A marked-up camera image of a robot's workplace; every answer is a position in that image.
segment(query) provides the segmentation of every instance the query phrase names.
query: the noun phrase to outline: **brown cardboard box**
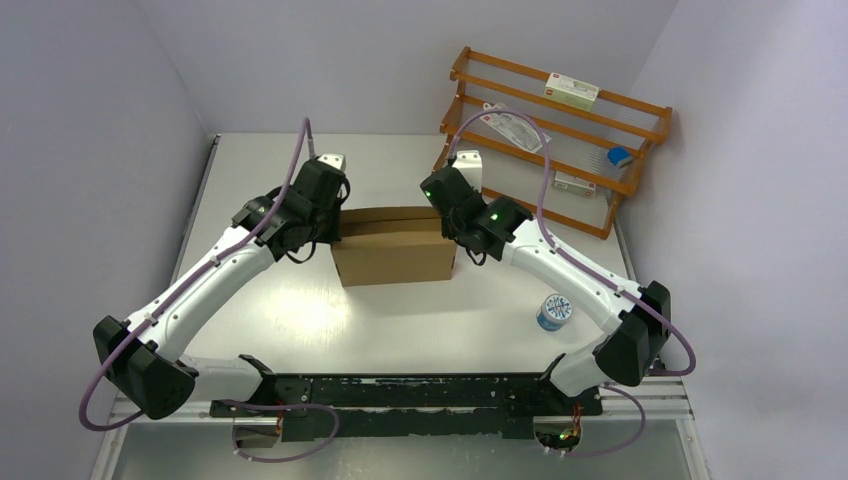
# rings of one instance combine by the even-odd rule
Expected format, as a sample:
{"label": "brown cardboard box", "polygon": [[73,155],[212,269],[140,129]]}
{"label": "brown cardboard box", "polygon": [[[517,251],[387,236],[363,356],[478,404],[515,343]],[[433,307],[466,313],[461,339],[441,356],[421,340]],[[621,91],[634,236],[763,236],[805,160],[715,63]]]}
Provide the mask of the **brown cardboard box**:
{"label": "brown cardboard box", "polygon": [[456,244],[431,207],[342,211],[333,260],[342,286],[450,280]]}

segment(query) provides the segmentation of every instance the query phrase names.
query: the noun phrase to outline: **cardboard box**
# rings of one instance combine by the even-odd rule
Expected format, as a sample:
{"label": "cardboard box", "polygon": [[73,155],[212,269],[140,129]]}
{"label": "cardboard box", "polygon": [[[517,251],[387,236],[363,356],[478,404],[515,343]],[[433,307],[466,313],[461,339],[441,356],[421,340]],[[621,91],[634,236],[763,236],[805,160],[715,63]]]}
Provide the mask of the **cardboard box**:
{"label": "cardboard box", "polygon": [[571,105],[581,110],[592,110],[601,89],[591,83],[581,82],[559,73],[552,73],[545,83],[545,98]]}
{"label": "cardboard box", "polygon": [[344,210],[333,244],[342,286],[450,280],[456,244],[432,207]]}

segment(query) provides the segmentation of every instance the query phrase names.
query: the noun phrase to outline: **gray wall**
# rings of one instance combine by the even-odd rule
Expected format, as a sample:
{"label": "gray wall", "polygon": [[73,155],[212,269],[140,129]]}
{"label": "gray wall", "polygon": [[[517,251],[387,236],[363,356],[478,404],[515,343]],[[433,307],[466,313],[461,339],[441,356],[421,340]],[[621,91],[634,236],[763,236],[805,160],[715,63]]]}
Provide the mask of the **gray wall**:
{"label": "gray wall", "polygon": [[678,113],[621,217],[699,353],[716,479],[848,471],[845,25],[836,0],[682,0],[632,90]]}
{"label": "gray wall", "polygon": [[207,152],[130,1],[0,3],[3,478],[90,475],[102,436],[76,409],[91,329],[167,285]]}
{"label": "gray wall", "polygon": [[437,133],[464,45],[627,91],[677,0],[139,0],[207,126]]}

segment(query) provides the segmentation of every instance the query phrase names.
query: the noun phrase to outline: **blue object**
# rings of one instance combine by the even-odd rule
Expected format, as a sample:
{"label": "blue object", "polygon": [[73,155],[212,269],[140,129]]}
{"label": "blue object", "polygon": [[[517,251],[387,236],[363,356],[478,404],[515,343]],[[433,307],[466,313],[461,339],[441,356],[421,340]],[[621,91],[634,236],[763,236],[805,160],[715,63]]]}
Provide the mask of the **blue object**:
{"label": "blue object", "polygon": [[633,156],[624,147],[613,147],[607,152],[607,159],[616,167],[624,168],[630,165]]}
{"label": "blue object", "polygon": [[571,310],[571,302],[567,298],[560,294],[553,294],[539,307],[536,321],[543,329],[556,332],[565,325],[565,321],[571,316]]}

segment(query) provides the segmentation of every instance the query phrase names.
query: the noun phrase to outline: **blue label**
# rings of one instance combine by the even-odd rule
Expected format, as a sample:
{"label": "blue label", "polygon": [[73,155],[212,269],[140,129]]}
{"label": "blue label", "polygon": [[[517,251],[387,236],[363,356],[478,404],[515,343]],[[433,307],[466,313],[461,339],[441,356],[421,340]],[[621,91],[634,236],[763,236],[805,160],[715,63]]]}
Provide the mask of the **blue label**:
{"label": "blue label", "polygon": [[562,295],[551,295],[545,300],[544,309],[548,317],[554,320],[565,321],[571,316],[571,302]]}
{"label": "blue label", "polygon": [[549,321],[547,318],[545,318],[545,315],[542,314],[542,313],[540,313],[538,316],[536,316],[536,321],[539,322],[540,327],[542,327],[543,329],[545,329],[549,332],[556,332],[557,330],[562,328],[562,326],[564,325],[564,323],[553,323],[553,322]]}

